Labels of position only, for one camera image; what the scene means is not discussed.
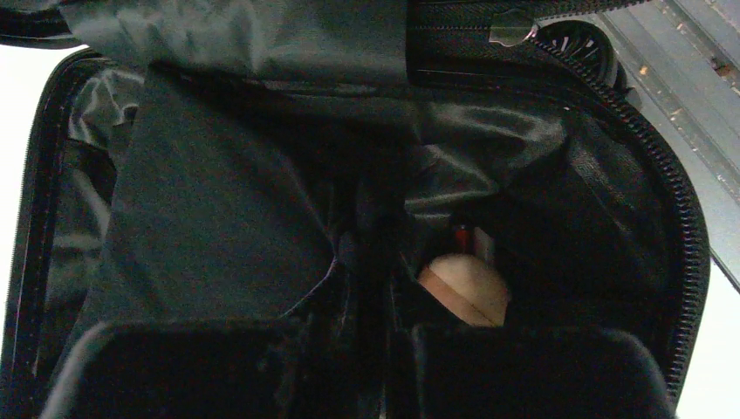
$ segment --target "open bag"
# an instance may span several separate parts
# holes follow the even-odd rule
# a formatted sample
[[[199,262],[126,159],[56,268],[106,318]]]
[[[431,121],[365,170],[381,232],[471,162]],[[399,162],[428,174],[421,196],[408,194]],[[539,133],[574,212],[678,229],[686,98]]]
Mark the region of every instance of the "open bag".
[[[650,383],[590,400],[660,405],[613,417],[670,415],[709,282],[701,207],[624,95],[537,36],[631,3],[1,2],[0,42],[91,47],[31,131],[3,417],[574,415],[515,384],[590,356],[584,377],[605,362],[593,374]],[[495,240],[503,330],[465,328],[415,282],[460,220]],[[479,369],[438,369],[463,356]],[[204,359],[222,363],[157,369]],[[457,397],[463,370],[549,410]],[[188,380],[182,403],[162,390]]]

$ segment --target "black wheel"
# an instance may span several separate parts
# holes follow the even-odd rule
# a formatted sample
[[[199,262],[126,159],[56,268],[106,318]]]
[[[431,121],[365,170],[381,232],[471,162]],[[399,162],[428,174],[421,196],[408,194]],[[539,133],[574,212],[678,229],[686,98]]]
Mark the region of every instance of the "black wheel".
[[[619,63],[609,38],[593,24],[565,20],[540,29],[537,38],[559,48],[567,57],[577,59],[599,80],[617,87]]]

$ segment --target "gray metal surface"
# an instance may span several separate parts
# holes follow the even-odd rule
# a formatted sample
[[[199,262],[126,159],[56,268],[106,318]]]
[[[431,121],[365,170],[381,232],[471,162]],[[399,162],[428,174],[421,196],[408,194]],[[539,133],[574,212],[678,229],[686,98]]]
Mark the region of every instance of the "gray metal surface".
[[[740,289],[740,36],[721,9],[740,5],[719,3],[661,0],[582,19],[612,40],[641,111],[689,172],[717,266]]]

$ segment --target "white background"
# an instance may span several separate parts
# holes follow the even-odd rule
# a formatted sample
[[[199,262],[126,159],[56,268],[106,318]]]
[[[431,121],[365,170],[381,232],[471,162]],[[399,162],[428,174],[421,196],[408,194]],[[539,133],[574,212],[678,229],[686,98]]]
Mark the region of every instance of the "white background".
[[[0,319],[31,123],[51,71],[70,53],[0,45]],[[682,419],[740,418],[740,295],[712,268],[709,300],[678,410]]]

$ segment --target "zipper pull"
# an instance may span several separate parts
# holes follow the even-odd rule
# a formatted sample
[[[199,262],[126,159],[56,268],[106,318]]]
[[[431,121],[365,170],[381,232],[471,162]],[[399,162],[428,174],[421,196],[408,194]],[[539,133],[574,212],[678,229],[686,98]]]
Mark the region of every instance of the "zipper pull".
[[[538,30],[539,26],[533,17],[527,16],[522,10],[513,9],[493,15],[488,42],[512,47],[536,37]]]

